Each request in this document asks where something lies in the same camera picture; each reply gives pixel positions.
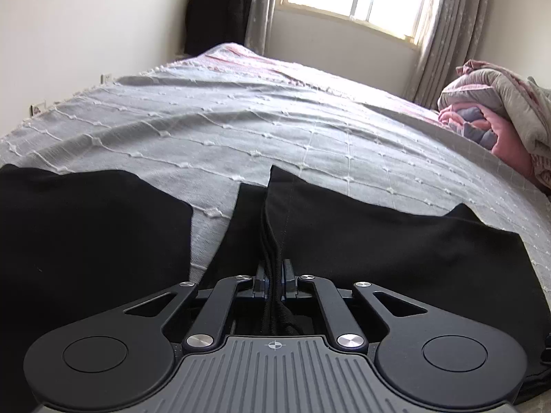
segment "window frame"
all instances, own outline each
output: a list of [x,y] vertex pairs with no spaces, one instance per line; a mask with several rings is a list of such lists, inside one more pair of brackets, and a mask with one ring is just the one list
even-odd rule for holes
[[[358,0],[353,0],[351,13],[354,12],[355,6],[357,5],[357,1]],[[396,33],[396,32],[392,32],[390,30],[386,30],[386,29],[384,29],[380,26],[377,26],[376,24],[368,22],[367,20],[355,19],[352,16],[346,16],[346,15],[342,15],[340,13],[326,11],[324,9],[313,8],[312,6],[291,3],[291,2],[289,2],[289,0],[276,0],[276,3],[277,3],[277,9],[279,9],[279,10],[288,10],[288,11],[292,11],[292,12],[297,12],[297,13],[302,13],[302,14],[309,14],[309,15],[314,14],[314,15],[319,16],[321,18],[337,19],[337,20],[344,21],[344,22],[358,24],[358,25],[363,26],[365,28],[368,28],[370,30],[373,30],[373,31],[376,31],[378,33],[384,34],[385,36],[390,36],[394,40],[399,40],[403,43],[407,43],[409,46],[411,46],[413,48],[418,48],[418,44],[419,44],[418,33],[422,29],[422,20],[426,15],[424,12],[426,12],[427,9],[428,9],[426,6],[430,6],[430,5],[426,4],[426,0],[422,0],[422,3],[419,7],[419,10],[417,11],[417,16],[415,17],[414,35],[409,36],[409,35],[404,35],[404,34],[399,34],[399,33]]]

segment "black coat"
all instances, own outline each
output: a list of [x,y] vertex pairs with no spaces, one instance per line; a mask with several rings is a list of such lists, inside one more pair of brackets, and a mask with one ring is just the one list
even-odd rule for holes
[[243,44],[251,0],[189,0],[184,51],[198,55],[225,42]]

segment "crosshair marking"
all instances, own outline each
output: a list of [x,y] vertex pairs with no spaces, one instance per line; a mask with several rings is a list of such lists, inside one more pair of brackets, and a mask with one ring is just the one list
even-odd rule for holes
[[271,349],[279,349],[280,347],[285,346],[285,345],[280,343],[279,341],[271,341],[270,343],[268,343],[267,345],[264,345],[264,346],[268,346]]

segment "window sill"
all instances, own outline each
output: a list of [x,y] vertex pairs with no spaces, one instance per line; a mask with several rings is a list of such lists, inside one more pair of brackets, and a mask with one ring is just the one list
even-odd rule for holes
[[302,15],[317,17],[319,19],[333,20],[340,23],[353,23],[358,26],[362,26],[365,29],[373,31],[378,35],[382,35],[383,37],[389,40],[392,40],[394,42],[399,42],[402,45],[406,45],[411,49],[414,49],[414,50],[419,49],[419,47],[413,42],[412,38],[405,37],[403,35],[394,34],[390,31],[384,30],[372,23],[369,23],[363,20],[354,20],[345,15],[341,15],[338,13],[323,11],[322,9],[311,8],[310,6],[302,6],[302,5],[297,5],[293,3],[279,3],[276,5],[275,8],[276,10],[279,10],[279,11],[294,12]]

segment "gray bedspread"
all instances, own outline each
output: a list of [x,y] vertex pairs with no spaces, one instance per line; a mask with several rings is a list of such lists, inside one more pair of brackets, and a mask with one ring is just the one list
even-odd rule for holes
[[[228,227],[240,182],[266,185],[272,164],[402,211],[441,215],[464,202],[521,235],[551,300],[549,201],[434,119],[379,90],[227,44],[24,121],[0,140],[0,162],[57,173],[125,169],[189,202],[194,281]],[[51,246],[63,253],[63,237]],[[547,399],[522,409],[543,411]]]

